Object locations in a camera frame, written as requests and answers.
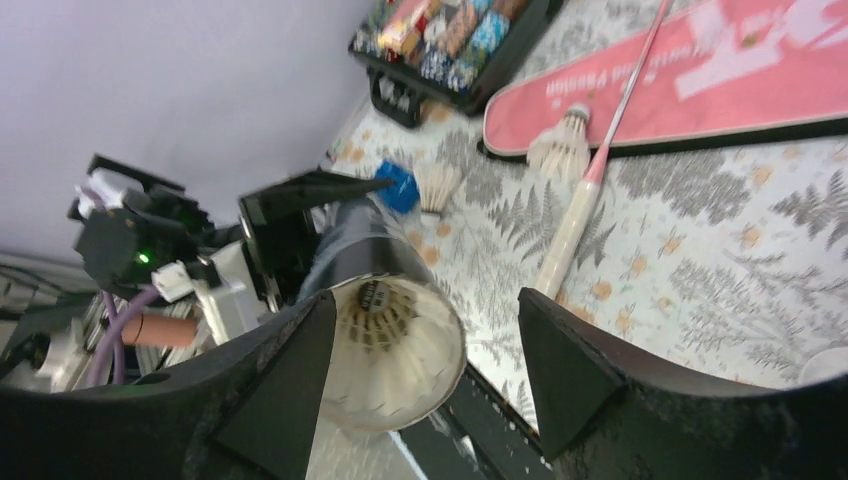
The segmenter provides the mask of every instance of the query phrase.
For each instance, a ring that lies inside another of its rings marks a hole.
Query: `floral tablecloth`
[[[571,1],[519,77],[646,28],[658,3]],[[469,360],[535,425],[517,295],[533,283],[568,192],[482,157],[481,128],[438,105],[417,131],[370,111],[334,168],[364,176],[384,158],[462,168],[437,229],[415,213],[402,223],[463,318]],[[846,164],[846,137],[615,160],[557,300],[679,364],[795,385],[811,356],[848,345]]]

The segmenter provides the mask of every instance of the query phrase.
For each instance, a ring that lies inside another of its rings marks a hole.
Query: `racket handle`
[[[595,209],[599,191],[600,185],[596,183],[585,180],[578,183],[568,210],[562,216],[533,287],[549,298],[556,297],[562,282],[565,281],[577,244]]]

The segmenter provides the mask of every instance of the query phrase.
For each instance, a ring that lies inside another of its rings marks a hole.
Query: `feather shuttlecock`
[[[421,195],[421,221],[436,226],[462,180],[462,173],[456,167],[440,163],[416,163],[412,173]]]
[[[404,277],[333,289],[338,318],[323,410],[342,426],[396,430],[441,405],[465,368],[459,318]]]
[[[589,167],[586,125],[589,107],[572,105],[553,128],[542,132],[527,149],[527,163],[543,175],[572,185]]]

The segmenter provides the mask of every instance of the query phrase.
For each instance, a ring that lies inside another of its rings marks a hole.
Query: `tray of items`
[[[563,0],[377,0],[348,51],[367,67],[377,111],[406,128],[424,100],[482,113]]]

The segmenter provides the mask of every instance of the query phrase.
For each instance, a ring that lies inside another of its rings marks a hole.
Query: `black tray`
[[[466,93],[456,92],[445,85],[423,78],[416,69],[405,63],[391,63],[355,51],[353,39],[347,49],[367,67],[371,103],[374,108],[406,128],[417,128],[422,123],[421,104],[427,99],[452,105],[468,116],[483,113],[489,98],[509,83],[518,72],[530,50],[559,13],[563,3],[564,0],[530,0],[518,20],[510,27],[503,43]],[[380,96],[379,82],[384,76],[395,84],[395,88],[401,88],[408,95],[408,110],[401,110]]]

